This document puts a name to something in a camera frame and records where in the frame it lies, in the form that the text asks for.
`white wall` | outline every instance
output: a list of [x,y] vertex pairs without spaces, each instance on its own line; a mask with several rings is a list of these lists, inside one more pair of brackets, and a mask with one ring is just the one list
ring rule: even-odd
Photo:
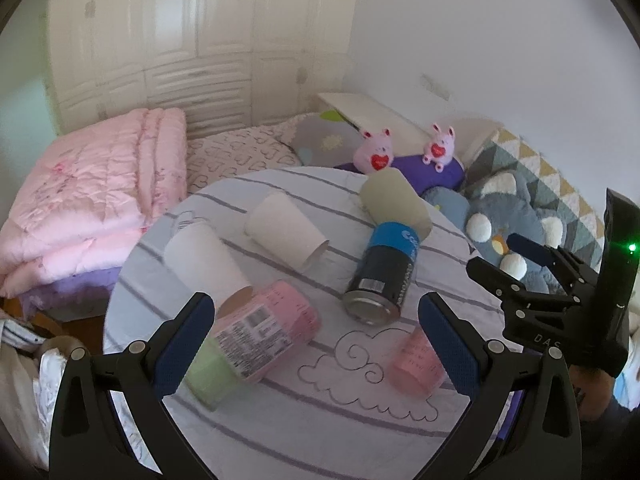
[[56,137],[46,88],[46,10],[47,0],[23,0],[0,32],[0,225]]
[[640,50],[609,0],[358,0],[350,55],[349,91],[501,121],[600,212],[607,186],[640,202]]

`barcode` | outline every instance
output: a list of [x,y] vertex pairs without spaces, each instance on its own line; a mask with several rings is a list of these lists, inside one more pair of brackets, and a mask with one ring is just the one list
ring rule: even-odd
[[263,306],[246,317],[246,322],[251,328],[255,328],[263,321],[269,319],[269,313]]
[[379,282],[378,280],[370,280],[366,278],[364,280],[360,280],[360,285],[358,288],[364,288],[365,290],[372,290],[373,292],[382,292],[385,290],[385,282]]

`wall socket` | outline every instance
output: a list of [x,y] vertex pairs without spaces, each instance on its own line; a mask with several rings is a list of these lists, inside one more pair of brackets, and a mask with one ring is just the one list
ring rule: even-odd
[[420,86],[427,89],[434,95],[437,95],[440,99],[449,101],[451,99],[451,92],[442,84],[437,82],[433,77],[422,74],[420,76]]

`green wall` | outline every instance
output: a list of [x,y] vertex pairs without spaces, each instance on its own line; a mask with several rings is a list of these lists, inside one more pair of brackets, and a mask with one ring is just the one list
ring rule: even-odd
[[58,131],[49,106],[46,12],[47,0],[23,0],[0,32],[0,224]]

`pink plush toy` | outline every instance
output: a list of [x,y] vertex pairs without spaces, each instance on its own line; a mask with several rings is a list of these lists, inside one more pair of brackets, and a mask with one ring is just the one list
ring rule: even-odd
[[436,163],[436,171],[442,173],[444,167],[453,160],[453,152],[455,148],[456,133],[453,128],[449,128],[448,132],[443,133],[437,124],[433,124],[436,136],[433,142],[424,147],[424,157],[422,161],[425,164]]
[[369,174],[384,170],[394,161],[391,146],[391,132],[385,130],[379,135],[362,132],[364,142],[353,154],[353,165],[361,173]]

